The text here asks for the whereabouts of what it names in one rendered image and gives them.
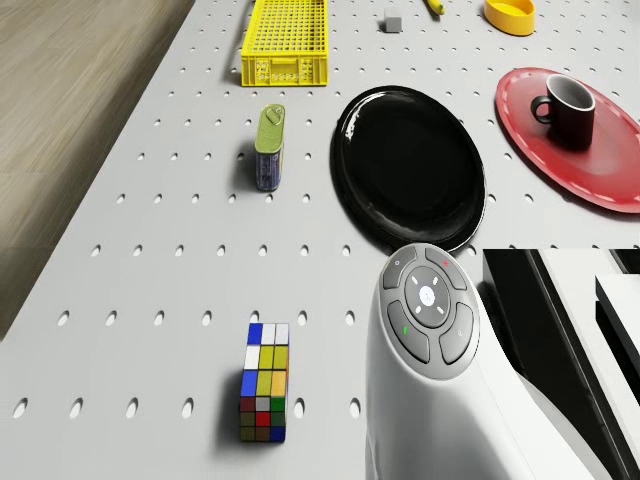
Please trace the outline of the black mug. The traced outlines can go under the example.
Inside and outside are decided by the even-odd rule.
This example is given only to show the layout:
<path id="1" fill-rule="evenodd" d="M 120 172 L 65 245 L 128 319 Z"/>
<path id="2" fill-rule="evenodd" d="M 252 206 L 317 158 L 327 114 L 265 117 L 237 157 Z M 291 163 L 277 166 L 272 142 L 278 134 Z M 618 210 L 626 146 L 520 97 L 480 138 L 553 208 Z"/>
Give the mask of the black mug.
<path id="1" fill-rule="evenodd" d="M 546 79 L 546 94 L 531 101 L 530 111 L 569 147 L 586 150 L 592 144 L 595 107 L 593 94 L 581 82 L 551 74 Z"/>

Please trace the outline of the flat-sided can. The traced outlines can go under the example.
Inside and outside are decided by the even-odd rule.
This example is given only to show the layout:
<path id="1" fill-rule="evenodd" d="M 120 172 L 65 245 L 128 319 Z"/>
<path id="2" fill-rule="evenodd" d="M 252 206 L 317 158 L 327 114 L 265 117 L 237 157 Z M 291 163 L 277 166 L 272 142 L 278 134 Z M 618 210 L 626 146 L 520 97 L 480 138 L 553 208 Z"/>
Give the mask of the flat-sided can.
<path id="1" fill-rule="evenodd" d="M 285 107 L 281 104 L 265 105 L 260 112 L 256 151 L 256 184 L 262 191 L 274 191 L 282 176 Z"/>

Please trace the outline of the red plate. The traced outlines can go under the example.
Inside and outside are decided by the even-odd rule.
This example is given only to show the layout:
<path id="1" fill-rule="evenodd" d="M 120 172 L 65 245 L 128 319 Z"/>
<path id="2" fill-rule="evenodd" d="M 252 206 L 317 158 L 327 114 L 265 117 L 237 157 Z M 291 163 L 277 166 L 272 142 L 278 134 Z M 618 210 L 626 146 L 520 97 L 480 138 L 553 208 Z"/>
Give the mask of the red plate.
<path id="1" fill-rule="evenodd" d="M 531 113 L 552 70 L 525 67 L 505 74 L 496 108 L 509 137 L 541 172 L 569 192 L 603 208 L 640 214 L 640 124 L 595 89 L 592 145 L 574 150 Z"/>

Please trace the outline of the puzzle cube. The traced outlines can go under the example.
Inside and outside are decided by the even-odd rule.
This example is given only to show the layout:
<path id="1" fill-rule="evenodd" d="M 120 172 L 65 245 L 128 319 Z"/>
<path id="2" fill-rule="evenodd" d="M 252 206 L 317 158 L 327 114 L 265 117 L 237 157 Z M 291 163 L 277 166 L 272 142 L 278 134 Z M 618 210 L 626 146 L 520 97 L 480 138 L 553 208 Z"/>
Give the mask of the puzzle cube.
<path id="1" fill-rule="evenodd" d="M 243 442 L 285 441 L 289 340 L 288 323 L 249 325 L 239 400 Z"/>

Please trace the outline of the black plate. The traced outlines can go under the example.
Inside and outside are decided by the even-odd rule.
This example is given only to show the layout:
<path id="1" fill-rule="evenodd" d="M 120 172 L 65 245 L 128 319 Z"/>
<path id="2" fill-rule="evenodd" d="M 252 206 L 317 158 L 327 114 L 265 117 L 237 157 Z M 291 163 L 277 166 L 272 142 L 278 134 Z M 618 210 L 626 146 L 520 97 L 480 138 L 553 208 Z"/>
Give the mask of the black plate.
<path id="1" fill-rule="evenodd" d="M 330 165 L 346 213 L 379 246 L 453 251 L 482 221 L 478 148 L 449 109 L 416 89 L 385 85 L 356 95 L 337 121 Z"/>

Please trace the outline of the yellow bowl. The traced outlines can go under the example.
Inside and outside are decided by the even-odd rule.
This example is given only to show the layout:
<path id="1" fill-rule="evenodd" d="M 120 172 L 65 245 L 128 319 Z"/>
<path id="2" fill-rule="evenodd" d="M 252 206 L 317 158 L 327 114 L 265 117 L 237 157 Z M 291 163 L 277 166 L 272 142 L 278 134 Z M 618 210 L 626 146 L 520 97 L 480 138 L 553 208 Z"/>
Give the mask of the yellow bowl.
<path id="1" fill-rule="evenodd" d="M 484 16 L 497 29 L 515 36 L 534 32 L 533 0 L 484 0 Z"/>

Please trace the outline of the yellow basket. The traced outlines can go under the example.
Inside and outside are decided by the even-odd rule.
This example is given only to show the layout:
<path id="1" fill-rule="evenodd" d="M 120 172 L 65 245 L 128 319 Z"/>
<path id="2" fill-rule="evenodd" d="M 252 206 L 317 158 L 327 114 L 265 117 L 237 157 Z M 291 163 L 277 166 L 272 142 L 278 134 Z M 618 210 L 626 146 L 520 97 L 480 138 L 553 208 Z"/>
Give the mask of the yellow basket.
<path id="1" fill-rule="evenodd" d="M 256 0 L 241 60 L 244 86 L 326 85 L 327 0 Z"/>

